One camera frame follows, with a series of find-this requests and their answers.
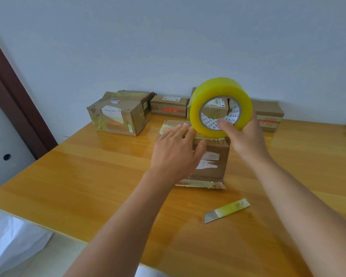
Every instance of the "door frame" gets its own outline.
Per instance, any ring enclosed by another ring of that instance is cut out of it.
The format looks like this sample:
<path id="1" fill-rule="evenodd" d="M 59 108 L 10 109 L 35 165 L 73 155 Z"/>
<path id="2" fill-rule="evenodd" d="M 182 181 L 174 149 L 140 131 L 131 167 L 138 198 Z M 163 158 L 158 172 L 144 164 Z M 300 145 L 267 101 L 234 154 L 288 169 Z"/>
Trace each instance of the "door frame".
<path id="1" fill-rule="evenodd" d="M 35 159 L 58 144 L 0 48 L 0 108 Z"/>

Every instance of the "white wall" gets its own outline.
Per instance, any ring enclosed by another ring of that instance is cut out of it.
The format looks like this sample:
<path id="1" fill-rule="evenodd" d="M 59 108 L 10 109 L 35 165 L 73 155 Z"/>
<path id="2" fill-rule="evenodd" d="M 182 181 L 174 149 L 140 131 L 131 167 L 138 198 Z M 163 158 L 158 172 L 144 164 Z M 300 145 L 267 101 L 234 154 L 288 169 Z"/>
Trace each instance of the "white wall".
<path id="1" fill-rule="evenodd" d="M 0 45 L 58 142 L 106 90 L 189 96 L 218 76 L 346 124 L 346 0 L 0 0 Z"/>

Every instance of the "barcode label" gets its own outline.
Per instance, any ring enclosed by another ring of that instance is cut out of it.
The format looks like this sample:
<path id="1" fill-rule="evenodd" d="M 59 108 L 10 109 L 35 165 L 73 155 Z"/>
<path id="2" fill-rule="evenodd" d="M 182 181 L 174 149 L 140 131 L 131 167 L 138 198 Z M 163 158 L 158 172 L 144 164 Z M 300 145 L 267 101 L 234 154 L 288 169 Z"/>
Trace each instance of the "barcode label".
<path id="1" fill-rule="evenodd" d="M 164 96 L 163 100 L 179 102 L 181 100 L 181 97 Z"/>
<path id="2" fill-rule="evenodd" d="M 208 103 L 206 103 L 205 106 L 209 106 L 209 107 L 225 107 L 224 99 L 216 98 L 216 99 L 210 100 Z"/>

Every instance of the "wooden table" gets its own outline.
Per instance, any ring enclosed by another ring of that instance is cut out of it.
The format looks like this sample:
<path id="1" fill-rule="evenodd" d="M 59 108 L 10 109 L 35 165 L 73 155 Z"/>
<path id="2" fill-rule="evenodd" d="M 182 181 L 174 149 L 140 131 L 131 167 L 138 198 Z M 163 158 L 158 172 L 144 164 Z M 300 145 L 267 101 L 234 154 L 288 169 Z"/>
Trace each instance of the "wooden table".
<path id="1" fill-rule="evenodd" d="M 149 168 L 169 117 L 148 118 L 137 137 L 86 125 L 2 186 L 0 209 L 90 241 Z M 346 126 L 283 120 L 264 136 L 278 163 L 346 218 Z M 174 187 L 141 262 L 172 277 L 309 276 L 260 183 L 233 150 L 224 181 L 226 191 Z M 203 223 L 206 212 L 242 198 L 249 208 Z"/>

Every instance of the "white plastic bag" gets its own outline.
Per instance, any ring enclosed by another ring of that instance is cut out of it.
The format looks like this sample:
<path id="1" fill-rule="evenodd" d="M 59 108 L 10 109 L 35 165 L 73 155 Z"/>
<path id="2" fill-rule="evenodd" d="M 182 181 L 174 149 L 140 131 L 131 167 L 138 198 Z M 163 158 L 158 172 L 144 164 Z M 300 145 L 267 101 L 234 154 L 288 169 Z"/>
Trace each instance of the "white plastic bag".
<path id="1" fill-rule="evenodd" d="M 0 274 L 41 251 L 52 234 L 0 211 Z"/>

